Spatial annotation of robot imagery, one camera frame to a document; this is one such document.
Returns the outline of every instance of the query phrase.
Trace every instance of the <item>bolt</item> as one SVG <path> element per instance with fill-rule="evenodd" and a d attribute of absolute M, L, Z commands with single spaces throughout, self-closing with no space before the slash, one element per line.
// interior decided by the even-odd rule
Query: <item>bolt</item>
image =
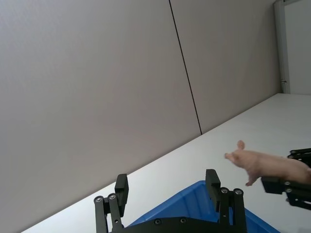
<path fill-rule="evenodd" d="M 239 190 L 239 189 L 237 189 L 237 190 L 235 190 L 235 193 L 236 193 L 236 194 L 242 194 L 242 191 Z"/>
<path fill-rule="evenodd" d="M 96 202 L 100 202 L 100 201 L 102 201 L 102 198 L 100 197 L 96 198 Z"/>
<path fill-rule="evenodd" d="M 228 192 L 228 189 L 222 188 L 221 191 L 222 191 L 222 193 L 227 193 L 227 192 Z"/>
<path fill-rule="evenodd" d="M 161 225 L 161 220 L 160 219 L 156 219 L 155 220 L 155 225 Z"/>

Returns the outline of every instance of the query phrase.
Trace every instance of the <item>gray wall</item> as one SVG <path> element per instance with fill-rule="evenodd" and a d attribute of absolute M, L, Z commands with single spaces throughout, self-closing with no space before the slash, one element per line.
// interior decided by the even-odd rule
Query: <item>gray wall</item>
<path fill-rule="evenodd" d="M 205 131 L 279 90 L 271 0 L 173 0 Z M 0 0 L 0 226 L 200 135 L 167 0 Z"/>
<path fill-rule="evenodd" d="M 200 135 L 166 0 L 0 2 L 0 228 Z"/>
<path fill-rule="evenodd" d="M 280 91 L 274 1 L 171 1 L 203 132 Z"/>
<path fill-rule="evenodd" d="M 286 49 L 288 56 L 289 92 L 311 95 L 311 1 L 289 1 L 284 8 Z"/>

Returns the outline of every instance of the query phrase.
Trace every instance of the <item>screw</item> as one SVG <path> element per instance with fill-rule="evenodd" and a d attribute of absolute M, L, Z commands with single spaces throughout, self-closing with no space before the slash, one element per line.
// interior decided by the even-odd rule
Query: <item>screw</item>
<path fill-rule="evenodd" d="M 235 193 L 236 193 L 236 194 L 242 194 L 242 191 L 239 190 L 239 189 L 237 189 L 237 190 L 235 190 Z"/>
<path fill-rule="evenodd" d="M 227 192 L 228 192 L 228 189 L 222 188 L 221 191 L 222 191 L 222 193 L 227 193 Z"/>
<path fill-rule="evenodd" d="M 161 220 L 160 219 L 156 219 L 155 220 L 155 225 L 161 225 Z"/>

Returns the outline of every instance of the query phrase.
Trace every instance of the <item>blue plastic container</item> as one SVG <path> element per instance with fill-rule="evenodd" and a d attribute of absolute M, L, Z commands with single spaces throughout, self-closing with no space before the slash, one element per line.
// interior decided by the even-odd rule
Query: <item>blue plastic container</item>
<path fill-rule="evenodd" d="M 217 222 L 218 215 L 209 198 L 205 181 L 199 181 L 144 214 L 131 226 L 155 218 L 179 216 Z M 280 233 L 247 209 L 245 215 L 248 233 Z"/>

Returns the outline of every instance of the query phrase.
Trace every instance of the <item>black robotic claw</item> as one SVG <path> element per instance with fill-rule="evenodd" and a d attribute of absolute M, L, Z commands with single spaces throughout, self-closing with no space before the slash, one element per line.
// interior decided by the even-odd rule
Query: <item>black robotic claw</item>
<path fill-rule="evenodd" d="M 229 191 L 220 186 L 220 180 L 213 169 L 206 170 L 206 187 L 209 191 L 215 210 L 219 212 L 218 222 L 209 222 L 187 217 L 157 218 L 135 226 L 124 228 L 121 217 L 128 197 L 126 174 L 117 178 L 115 193 L 107 198 L 98 196 L 94 199 L 96 214 L 96 233 L 108 233 L 107 214 L 111 214 L 112 232 L 114 233 L 246 233 L 246 220 L 243 202 L 243 191 Z M 229 223 L 229 208 L 233 210 L 233 225 Z"/>
<path fill-rule="evenodd" d="M 289 159 L 299 160 L 311 166 L 311 148 L 291 150 Z M 261 182 L 266 193 L 282 194 L 286 192 L 287 201 L 292 206 L 311 210 L 311 185 L 285 181 L 275 177 L 262 177 Z"/>

